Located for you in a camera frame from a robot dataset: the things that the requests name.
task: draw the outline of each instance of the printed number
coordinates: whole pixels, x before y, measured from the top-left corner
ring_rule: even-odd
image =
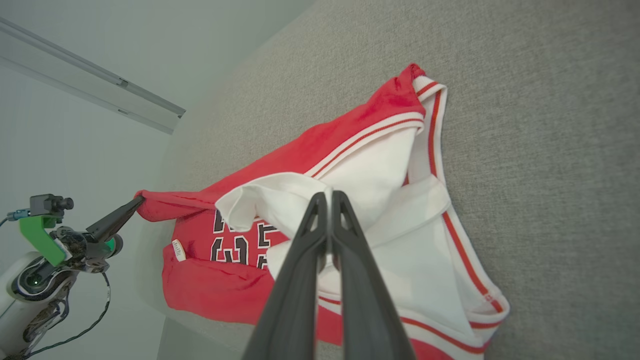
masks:
[[[264,222],[258,224],[258,249],[268,249],[271,246],[271,240],[267,239],[267,234],[275,231],[278,231],[275,226]]]
[[[231,233],[234,233],[235,230],[227,226]],[[216,210],[216,216],[213,218],[213,233],[220,234],[225,231],[225,219],[222,218],[222,214],[220,214],[220,210]]]
[[[267,266],[267,255],[266,254],[260,254],[258,255],[258,269],[264,269],[264,267]]]
[[[233,228],[228,226],[230,232],[235,232]],[[216,210],[216,216],[213,221],[213,233],[221,234],[225,231],[225,219],[222,218],[220,211]],[[269,233],[277,232],[275,226],[261,222],[258,224],[258,249],[268,249],[271,246],[271,240],[267,238]],[[226,263],[240,263],[248,265],[249,259],[249,242],[244,236],[234,237],[234,248],[223,249],[222,243],[225,241],[223,236],[216,238],[211,245],[211,261],[224,261]],[[267,255],[259,254],[257,268],[264,269],[267,266]]]
[[[211,245],[211,261],[219,261],[220,252],[225,255],[226,263],[240,263],[248,265],[249,259],[249,242],[242,235],[234,237],[234,248],[223,249],[222,242],[224,238],[216,238]]]

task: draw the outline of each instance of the red stripe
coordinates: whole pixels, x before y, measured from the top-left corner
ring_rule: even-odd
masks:
[[[336,305],[340,305],[340,301],[338,300],[332,300],[332,299],[328,299],[326,297],[319,297],[321,300],[330,302],[332,304],[336,304]],[[402,321],[403,323],[407,323],[409,325],[415,325],[417,327],[420,327],[422,329],[425,329],[429,332],[432,332],[433,334],[436,334],[437,336],[441,337],[442,339],[452,343],[453,345],[456,345],[457,347],[463,349],[464,351],[468,351],[471,352],[473,354],[482,354],[484,352],[484,350],[486,349],[486,347],[489,345],[489,343],[484,344],[484,346],[482,347],[472,347],[470,345],[467,345],[461,341],[458,341],[446,334],[444,334],[442,331],[439,331],[438,329],[431,327],[425,323],[422,323],[418,320],[414,320],[411,318],[405,318],[405,317],[400,317],[400,321]],[[498,325],[500,325],[500,322],[497,323],[477,323],[477,322],[469,322],[469,324],[471,325],[471,328],[474,329],[490,329],[492,327],[496,327]]]
[[[430,82],[427,86],[425,86],[424,88],[421,88],[415,95],[420,96],[422,94],[424,94],[425,92],[427,92],[427,90],[429,90],[430,88],[433,88],[434,86],[436,86],[438,83],[435,81]]]
[[[436,119],[438,118],[438,109],[440,108],[440,93],[441,91],[438,91],[436,93],[436,98],[433,102],[433,113],[431,114],[431,124],[429,125],[429,149],[428,149],[428,153],[429,153],[429,168],[431,169],[431,173],[433,174],[433,176],[437,177],[437,173],[436,173],[436,156],[435,156],[435,152],[434,152],[434,139],[435,139],[435,135],[436,135]]]
[[[473,329],[491,329],[492,327],[498,327],[502,322],[494,322],[494,323],[481,323],[481,322],[469,322],[471,328]]]
[[[336,304],[336,305],[340,305],[340,301],[338,300],[331,300],[331,299],[327,299],[326,297],[322,297],[322,296],[318,296],[321,300],[324,300],[326,302],[330,302],[332,304]]]
[[[487,300],[491,300],[491,305],[493,305],[496,311],[501,313],[502,306],[500,306],[500,303],[498,303],[495,299],[491,299],[491,296],[489,295],[489,290],[487,290],[484,287],[484,284],[478,278],[476,271],[474,270],[474,267],[471,265],[471,261],[467,256],[467,252],[465,252],[465,248],[462,246],[462,241],[460,241],[460,237],[456,232],[456,228],[453,226],[453,223],[451,222],[451,217],[449,217],[449,213],[445,212],[444,214],[442,214],[442,218],[444,219],[444,223],[447,225],[447,230],[449,230],[449,234],[451,234],[451,238],[453,239],[453,244],[455,244],[456,249],[458,250],[460,259],[462,259],[462,263],[465,265],[465,269],[467,269],[467,273],[469,274],[471,281],[474,283],[478,291],[480,291],[480,293]]]
[[[486,350],[487,346],[489,346],[489,342],[485,343],[482,347],[473,347],[471,345],[467,345],[461,341],[458,341],[452,337],[450,337],[449,335],[446,335],[445,333],[430,327],[429,325],[426,325],[424,323],[415,321],[413,319],[409,319],[409,318],[403,318],[402,316],[400,317],[400,320],[402,320],[402,322],[407,323],[409,325],[415,325],[417,327],[421,327],[429,332],[432,332],[433,334],[436,334],[437,336],[443,338],[444,340],[447,340],[448,342],[452,343],[453,345],[456,345],[457,347],[461,348],[464,351],[470,352],[472,354],[482,354],[484,353],[484,350]]]
[[[367,137],[375,134],[375,133],[379,133],[380,131],[386,130],[390,127],[394,127],[396,125],[400,125],[400,124],[404,124],[405,122],[411,122],[411,121],[419,121],[419,122],[423,122],[421,119],[406,119],[406,120],[401,120],[401,121],[397,121],[393,124],[389,124],[387,126],[383,126],[379,129],[375,129],[374,131],[371,131],[368,134],[362,135],[361,137],[357,138],[354,142],[352,142],[351,144],[349,144],[349,146],[345,147],[343,150],[341,150],[340,152],[338,152],[338,154],[336,154],[333,159],[331,159],[328,163],[324,164],[324,166],[322,166],[320,168],[320,170],[318,170],[312,177],[316,177],[316,175],[320,174],[320,172],[322,172],[322,170],[324,170],[327,166],[329,166],[329,164],[331,164],[332,162],[334,162],[340,155],[344,154],[347,150],[349,150],[350,148],[352,148],[355,144],[357,144],[358,142],[361,142],[362,140],[366,139]]]

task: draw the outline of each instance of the gray upholstery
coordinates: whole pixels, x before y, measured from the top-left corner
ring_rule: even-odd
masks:
[[[447,185],[513,308],[487,358],[637,358],[638,19],[632,0],[318,0],[187,112],[156,190],[208,186],[416,62],[449,87]],[[141,239],[141,295],[241,350],[251,327],[166,307],[172,226]]]

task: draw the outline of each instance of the white wall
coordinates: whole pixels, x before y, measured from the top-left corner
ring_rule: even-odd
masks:
[[[187,111],[314,0],[2,0],[0,16]]]
[[[0,212],[53,193],[73,198],[64,225],[84,229],[152,187],[169,136],[0,66]],[[134,244],[143,220],[134,215],[120,231],[124,250],[108,260],[111,306],[96,328],[38,359],[155,359],[164,316],[137,297]],[[31,250],[16,223],[0,227],[0,272]],[[67,320],[41,346],[87,328],[103,310],[102,277],[81,274],[70,295]]]

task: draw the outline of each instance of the black cable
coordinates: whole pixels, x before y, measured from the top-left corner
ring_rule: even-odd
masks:
[[[54,347],[58,347],[60,345],[64,345],[66,343],[68,343],[69,341],[74,341],[75,339],[78,339],[80,336],[86,334],[87,332],[89,332],[91,329],[93,329],[94,326],[96,326],[100,320],[102,320],[102,318],[104,317],[104,314],[107,313],[107,310],[109,309],[109,303],[111,302],[111,285],[109,284],[109,279],[107,279],[107,274],[106,273],[102,273],[102,276],[104,277],[104,281],[107,283],[107,303],[104,304],[104,310],[102,312],[102,314],[100,314],[100,317],[98,317],[98,320],[96,320],[93,324],[91,324],[91,326],[89,326],[88,329],[84,330],[83,332],[79,333],[76,336],[73,336],[65,341],[61,341],[59,343],[55,343],[53,345],[50,345],[48,347],[44,347],[41,348],[40,350],[34,351],[32,353],[30,353],[29,355],[23,357],[23,359],[29,359],[31,356],[34,356],[35,354],[39,354],[41,352],[43,352],[44,350],[49,350],[50,348],[54,348]]]

